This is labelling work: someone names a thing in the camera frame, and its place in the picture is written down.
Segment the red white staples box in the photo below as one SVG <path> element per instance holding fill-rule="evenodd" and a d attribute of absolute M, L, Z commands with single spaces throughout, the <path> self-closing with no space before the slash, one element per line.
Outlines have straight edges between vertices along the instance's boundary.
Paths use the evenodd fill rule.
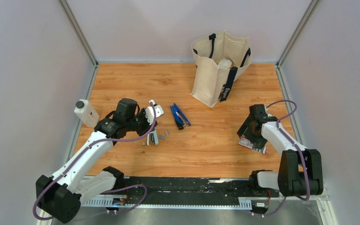
<path fill-rule="evenodd" d="M 263 148 L 257 148 L 254 144 L 252 144 L 248 139 L 241 137 L 239 142 L 239 145 L 246 147 L 248 149 L 254 150 L 256 152 L 259 152 L 261 154 L 265 154 L 266 153 L 266 147 Z"/>

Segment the blue black stapler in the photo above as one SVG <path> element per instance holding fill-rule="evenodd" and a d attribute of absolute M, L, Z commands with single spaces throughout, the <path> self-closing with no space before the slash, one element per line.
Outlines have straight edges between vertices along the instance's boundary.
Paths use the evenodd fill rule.
<path fill-rule="evenodd" d="M 170 105 L 170 109 L 178 130 L 182 130 L 185 126 L 191 126 L 191 123 L 188 120 L 188 118 L 175 103 Z"/>

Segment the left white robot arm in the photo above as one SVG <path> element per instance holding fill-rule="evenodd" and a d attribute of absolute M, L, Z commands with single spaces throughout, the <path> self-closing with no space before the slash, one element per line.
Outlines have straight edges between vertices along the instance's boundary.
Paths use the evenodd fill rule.
<path fill-rule="evenodd" d="M 136 132 L 138 139 L 142 139 L 155 129 L 164 110 L 154 100 L 149 104 L 140 108 L 133 99 L 121 99 L 114 111 L 97 122 L 88 140 L 70 160 L 51 176 L 41 175 L 36 181 L 34 217 L 41 221 L 55 218 L 65 224 L 95 196 L 117 195 L 130 189 L 124 185 L 124 173 L 111 166 L 93 178 L 86 180 L 84 176 L 116 143 L 137 140 L 126 139 L 128 132 Z"/>

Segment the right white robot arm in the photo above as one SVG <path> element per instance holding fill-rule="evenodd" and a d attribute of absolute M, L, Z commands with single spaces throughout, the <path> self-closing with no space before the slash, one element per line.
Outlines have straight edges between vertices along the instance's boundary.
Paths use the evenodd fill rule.
<path fill-rule="evenodd" d="M 267 107 L 256 104 L 249 107 L 249 114 L 237 131 L 239 145 L 258 153 L 266 152 L 270 143 L 281 155 L 278 172 L 252 171 L 248 189 L 254 196 L 261 196 L 267 189 L 279 191 L 283 196 L 308 200 L 323 193 L 322 157 L 317 149 L 309 149 L 293 138 L 280 119 L 267 113 Z"/>

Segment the light grey white stapler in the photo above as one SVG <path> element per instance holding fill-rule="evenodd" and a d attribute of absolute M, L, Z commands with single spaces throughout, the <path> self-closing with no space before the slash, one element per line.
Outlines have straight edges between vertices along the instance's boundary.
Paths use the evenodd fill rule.
<path fill-rule="evenodd" d="M 159 139 L 158 139 L 158 133 L 156 129 L 153 129 L 151 132 L 147 135 L 147 146 L 150 146 L 152 144 L 159 145 Z"/>

